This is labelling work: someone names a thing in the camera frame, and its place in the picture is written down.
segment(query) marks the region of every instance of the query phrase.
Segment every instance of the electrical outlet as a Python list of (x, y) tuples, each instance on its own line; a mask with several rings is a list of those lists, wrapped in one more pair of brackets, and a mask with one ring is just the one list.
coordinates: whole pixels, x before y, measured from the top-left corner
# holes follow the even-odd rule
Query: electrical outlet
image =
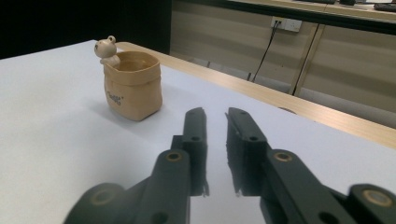
[(277, 29), (280, 30), (288, 30), (292, 32), (299, 32), (301, 28), (301, 21), (286, 19), (281, 17), (273, 17), (271, 21), (271, 27), (275, 26), (276, 21), (280, 21), (280, 24), (277, 26)]
[(271, 27), (275, 26), (276, 21), (280, 22), (280, 24), (277, 26), (276, 29), (280, 29), (280, 30), (284, 30), (285, 29), (285, 18), (281, 18), (281, 17), (273, 17), (272, 21), (271, 21)]

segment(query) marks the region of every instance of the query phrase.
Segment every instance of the paper bag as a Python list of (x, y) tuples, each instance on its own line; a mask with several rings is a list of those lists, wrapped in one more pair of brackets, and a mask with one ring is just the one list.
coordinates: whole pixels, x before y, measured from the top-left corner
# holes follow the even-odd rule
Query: paper bag
[(119, 69), (104, 64), (107, 103), (127, 119), (142, 120), (163, 104), (160, 62), (138, 51), (119, 52), (117, 56)]

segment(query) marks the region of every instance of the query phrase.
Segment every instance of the small bear figurine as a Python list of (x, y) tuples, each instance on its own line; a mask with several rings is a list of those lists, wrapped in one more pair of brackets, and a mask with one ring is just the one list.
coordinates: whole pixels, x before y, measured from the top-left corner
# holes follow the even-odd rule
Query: small bear figurine
[(102, 39), (95, 44), (95, 54), (101, 58), (101, 64), (109, 64), (114, 68), (120, 68), (120, 58), (116, 55), (116, 37), (110, 35), (107, 39)]

